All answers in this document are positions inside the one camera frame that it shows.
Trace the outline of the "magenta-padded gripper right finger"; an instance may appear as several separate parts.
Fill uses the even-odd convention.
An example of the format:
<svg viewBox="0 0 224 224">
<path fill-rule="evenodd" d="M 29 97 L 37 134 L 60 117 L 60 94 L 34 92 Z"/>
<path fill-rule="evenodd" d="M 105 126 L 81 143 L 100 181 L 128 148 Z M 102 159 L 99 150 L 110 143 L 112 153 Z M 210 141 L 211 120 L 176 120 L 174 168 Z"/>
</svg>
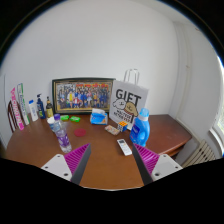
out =
<svg viewBox="0 0 224 224">
<path fill-rule="evenodd" d="M 155 152 L 134 144 L 132 152 L 145 185 L 182 169 L 169 155 Z"/>
</svg>

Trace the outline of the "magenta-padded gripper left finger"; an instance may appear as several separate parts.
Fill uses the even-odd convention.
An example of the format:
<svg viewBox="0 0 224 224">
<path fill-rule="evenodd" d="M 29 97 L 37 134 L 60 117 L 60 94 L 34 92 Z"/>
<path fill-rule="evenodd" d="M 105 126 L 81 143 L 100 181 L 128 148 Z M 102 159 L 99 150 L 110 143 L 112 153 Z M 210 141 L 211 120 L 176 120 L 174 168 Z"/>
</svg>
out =
<svg viewBox="0 0 224 224">
<path fill-rule="evenodd" d="M 56 154 L 42 169 L 79 185 L 90 155 L 91 144 L 88 143 L 66 155 Z"/>
</svg>

